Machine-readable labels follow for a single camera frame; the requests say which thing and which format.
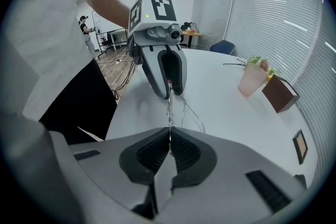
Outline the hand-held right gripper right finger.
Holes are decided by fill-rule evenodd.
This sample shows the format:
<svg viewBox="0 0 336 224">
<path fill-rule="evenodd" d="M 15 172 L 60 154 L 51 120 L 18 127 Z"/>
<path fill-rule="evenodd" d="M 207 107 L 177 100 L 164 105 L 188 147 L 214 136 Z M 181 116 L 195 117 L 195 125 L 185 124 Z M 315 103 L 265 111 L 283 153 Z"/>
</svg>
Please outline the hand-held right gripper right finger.
<svg viewBox="0 0 336 224">
<path fill-rule="evenodd" d="M 191 168 L 196 186 L 174 188 L 156 220 L 161 224 L 251 224 L 266 222 L 301 196 L 305 187 L 250 147 L 201 132 L 175 129 L 177 145 L 199 148 Z"/>
</svg>

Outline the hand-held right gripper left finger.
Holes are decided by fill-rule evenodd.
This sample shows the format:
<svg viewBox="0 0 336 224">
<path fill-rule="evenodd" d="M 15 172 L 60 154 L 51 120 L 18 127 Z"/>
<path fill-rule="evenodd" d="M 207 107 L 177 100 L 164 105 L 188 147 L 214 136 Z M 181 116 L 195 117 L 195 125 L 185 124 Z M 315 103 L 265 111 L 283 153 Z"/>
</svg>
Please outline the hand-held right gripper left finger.
<svg viewBox="0 0 336 224">
<path fill-rule="evenodd" d="M 168 128 L 74 144 L 70 151 L 89 178 L 117 203 L 148 219 L 158 214 L 154 178 L 169 152 Z"/>
</svg>

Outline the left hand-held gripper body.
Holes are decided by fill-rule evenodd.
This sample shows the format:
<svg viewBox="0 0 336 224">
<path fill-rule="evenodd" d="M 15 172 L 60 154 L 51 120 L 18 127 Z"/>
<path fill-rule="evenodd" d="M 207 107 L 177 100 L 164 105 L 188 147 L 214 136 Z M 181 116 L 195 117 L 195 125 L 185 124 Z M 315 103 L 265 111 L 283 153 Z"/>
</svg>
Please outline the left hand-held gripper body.
<svg viewBox="0 0 336 224">
<path fill-rule="evenodd" d="M 130 9 L 128 26 L 129 56 L 136 64 L 143 62 L 141 47 L 150 45 L 178 45 L 180 41 L 168 43 L 147 37 L 146 31 L 156 26 L 167 29 L 179 25 L 172 0 L 137 0 Z"/>
</svg>

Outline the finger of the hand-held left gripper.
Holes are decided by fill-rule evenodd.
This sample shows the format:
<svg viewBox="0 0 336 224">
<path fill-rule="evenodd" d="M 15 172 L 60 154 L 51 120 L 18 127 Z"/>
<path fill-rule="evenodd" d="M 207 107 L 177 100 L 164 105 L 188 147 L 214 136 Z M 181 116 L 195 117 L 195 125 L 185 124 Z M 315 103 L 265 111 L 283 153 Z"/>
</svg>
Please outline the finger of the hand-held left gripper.
<svg viewBox="0 0 336 224">
<path fill-rule="evenodd" d="M 180 45 L 171 46 L 167 53 L 167 79 L 175 94 L 182 95 L 187 79 L 187 61 Z"/>
<path fill-rule="evenodd" d="M 164 57 L 170 51 L 168 45 L 142 46 L 143 71 L 154 91 L 161 99 L 169 98 L 169 80 L 166 74 Z"/>
</svg>

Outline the person's left forearm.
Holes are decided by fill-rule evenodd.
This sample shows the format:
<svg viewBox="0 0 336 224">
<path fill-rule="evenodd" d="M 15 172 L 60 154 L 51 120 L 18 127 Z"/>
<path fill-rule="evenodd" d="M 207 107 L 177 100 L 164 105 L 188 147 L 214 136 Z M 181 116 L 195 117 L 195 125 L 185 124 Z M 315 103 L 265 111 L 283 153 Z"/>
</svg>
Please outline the person's left forearm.
<svg viewBox="0 0 336 224">
<path fill-rule="evenodd" d="M 86 2 L 98 15 L 128 29 L 130 9 L 120 0 L 86 0 Z"/>
</svg>

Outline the white desk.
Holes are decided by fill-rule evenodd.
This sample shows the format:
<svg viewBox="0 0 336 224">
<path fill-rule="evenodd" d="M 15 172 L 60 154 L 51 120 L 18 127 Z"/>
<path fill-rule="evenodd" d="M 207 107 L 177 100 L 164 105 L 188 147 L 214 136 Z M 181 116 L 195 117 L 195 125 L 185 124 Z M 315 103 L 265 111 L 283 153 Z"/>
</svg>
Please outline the white desk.
<svg viewBox="0 0 336 224">
<path fill-rule="evenodd" d="M 108 38 L 112 42 L 113 50 L 116 51 L 118 47 L 127 45 L 128 32 L 124 28 L 113 30 L 108 32 Z"/>
</svg>

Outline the round wooden table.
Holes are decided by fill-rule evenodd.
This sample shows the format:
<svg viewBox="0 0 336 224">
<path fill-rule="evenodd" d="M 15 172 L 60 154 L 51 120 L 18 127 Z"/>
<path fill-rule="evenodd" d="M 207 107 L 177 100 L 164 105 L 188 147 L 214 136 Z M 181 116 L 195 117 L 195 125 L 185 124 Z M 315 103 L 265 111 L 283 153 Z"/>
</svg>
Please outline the round wooden table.
<svg viewBox="0 0 336 224">
<path fill-rule="evenodd" d="M 200 38 L 202 37 L 202 34 L 194 31 L 182 31 L 181 45 L 185 45 L 190 48 L 192 45 L 193 37 Z"/>
</svg>

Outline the large whiteboard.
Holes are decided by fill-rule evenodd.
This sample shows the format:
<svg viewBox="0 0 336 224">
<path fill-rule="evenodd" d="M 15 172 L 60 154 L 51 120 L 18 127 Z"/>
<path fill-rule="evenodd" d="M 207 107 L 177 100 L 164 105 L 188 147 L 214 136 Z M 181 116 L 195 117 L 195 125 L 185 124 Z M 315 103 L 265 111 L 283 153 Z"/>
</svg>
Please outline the large whiteboard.
<svg viewBox="0 0 336 224">
<path fill-rule="evenodd" d="M 106 37 L 100 27 L 100 16 L 94 10 L 91 12 L 91 14 L 95 30 L 94 32 L 100 50 L 100 54 L 97 56 L 99 59 L 105 53 L 105 45 L 103 45 L 102 43 L 106 41 Z"/>
</svg>

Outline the blue chair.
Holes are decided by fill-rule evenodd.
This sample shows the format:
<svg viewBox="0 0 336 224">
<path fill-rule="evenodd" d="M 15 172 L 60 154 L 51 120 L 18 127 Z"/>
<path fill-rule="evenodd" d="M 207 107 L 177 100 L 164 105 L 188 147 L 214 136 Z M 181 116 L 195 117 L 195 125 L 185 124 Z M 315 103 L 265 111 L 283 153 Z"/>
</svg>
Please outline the blue chair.
<svg viewBox="0 0 336 224">
<path fill-rule="evenodd" d="M 222 40 L 210 47 L 211 52 L 231 55 L 234 52 L 235 45 L 227 40 Z"/>
</svg>

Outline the person's black trousers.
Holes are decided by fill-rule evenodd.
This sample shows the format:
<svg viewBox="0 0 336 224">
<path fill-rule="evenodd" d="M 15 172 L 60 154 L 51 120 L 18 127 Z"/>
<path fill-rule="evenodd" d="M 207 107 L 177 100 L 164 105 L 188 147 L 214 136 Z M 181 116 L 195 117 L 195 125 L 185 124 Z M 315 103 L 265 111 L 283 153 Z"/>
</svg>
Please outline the person's black trousers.
<svg viewBox="0 0 336 224">
<path fill-rule="evenodd" d="M 39 120 L 67 143 L 93 142 L 85 131 L 104 140 L 117 108 L 114 95 L 98 64 L 90 61 L 62 90 Z"/>
</svg>

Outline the pink translucent cup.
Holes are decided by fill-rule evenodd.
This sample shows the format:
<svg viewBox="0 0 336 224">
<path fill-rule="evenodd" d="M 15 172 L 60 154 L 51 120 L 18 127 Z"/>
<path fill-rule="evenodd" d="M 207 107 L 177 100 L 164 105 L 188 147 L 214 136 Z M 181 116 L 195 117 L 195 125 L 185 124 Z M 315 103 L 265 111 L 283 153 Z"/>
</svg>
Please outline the pink translucent cup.
<svg viewBox="0 0 336 224">
<path fill-rule="evenodd" d="M 238 90 L 245 96 L 251 96 L 268 79 L 268 73 L 260 66 L 249 63 L 238 85 Z"/>
</svg>

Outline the artificial flower bunch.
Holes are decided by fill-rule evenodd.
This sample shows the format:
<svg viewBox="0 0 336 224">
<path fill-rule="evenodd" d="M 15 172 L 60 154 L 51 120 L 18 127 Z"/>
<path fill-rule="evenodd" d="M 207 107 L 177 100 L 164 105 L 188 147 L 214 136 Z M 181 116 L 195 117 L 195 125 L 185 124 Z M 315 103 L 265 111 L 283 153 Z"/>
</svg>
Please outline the artificial flower bunch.
<svg viewBox="0 0 336 224">
<path fill-rule="evenodd" d="M 243 61 L 243 60 L 240 60 L 240 59 L 237 59 L 237 60 L 239 61 L 239 63 L 224 63 L 224 65 L 237 65 L 237 66 L 243 66 L 244 68 L 246 68 L 248 66 L 248 64 L 250 64 L 250 63 L 255 64 L 267 73 L 267 75 L 268 75 L 267 81 L 270 81 L 270 79 L 274 75 L 279 75 L 277 70 L 270 67 L 270 65 L 268 63 L 268 60 L 262 58 L 261 56 L 252 56 L 247 61 Z"/>
</svg>

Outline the brown pen holder box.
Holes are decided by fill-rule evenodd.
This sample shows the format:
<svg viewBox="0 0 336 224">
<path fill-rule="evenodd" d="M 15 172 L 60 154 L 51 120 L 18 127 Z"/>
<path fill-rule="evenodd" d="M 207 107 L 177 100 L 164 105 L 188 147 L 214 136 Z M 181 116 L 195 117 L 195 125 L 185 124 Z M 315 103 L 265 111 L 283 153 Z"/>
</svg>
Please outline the brown pen holder box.
<svg viewBox="0 0 336 224">
<path fill-rule="evenodd" d="M 272 105 L 276 113 L 289 110 L 299 99 L 299 93 L 285 79 L 273 75 L 262 93 Z"/>
</svg>

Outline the person in white shirt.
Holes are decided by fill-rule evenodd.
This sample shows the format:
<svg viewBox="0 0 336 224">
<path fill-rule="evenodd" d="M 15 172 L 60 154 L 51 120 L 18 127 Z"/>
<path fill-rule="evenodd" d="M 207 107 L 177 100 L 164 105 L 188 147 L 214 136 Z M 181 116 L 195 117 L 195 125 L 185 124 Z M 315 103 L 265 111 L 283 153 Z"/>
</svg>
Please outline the person in white shirt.
<svg viewBox="0 0 336 224">
<path fill-rule="evenodd" d="M 75 0 L 12 0 L 0 28 L 0 150 L 17 218 L 40 211 L 61 224 L 112 224 L 117 211 L 65 137 L 39 121 L 94 60 L 78 21 Z"/>
</svg>

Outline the small dark picture frame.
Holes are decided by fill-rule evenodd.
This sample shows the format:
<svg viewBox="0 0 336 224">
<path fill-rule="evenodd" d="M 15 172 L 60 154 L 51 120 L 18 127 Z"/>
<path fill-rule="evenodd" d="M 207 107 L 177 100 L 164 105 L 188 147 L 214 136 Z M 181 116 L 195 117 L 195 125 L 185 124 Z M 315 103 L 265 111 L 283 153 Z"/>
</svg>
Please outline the small dark picture frame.
<svg viewBox="0 0 336 224">
<path fill-rule="evenodd" d="M 292 141 L 295 146 L 299 165 L 301 165 L 304 163 L 305 157 L 308 152 L 308 145 L 302 130 L 299 130 L 297 132 L 297 134 L 293 137 Z"/>
</svg>

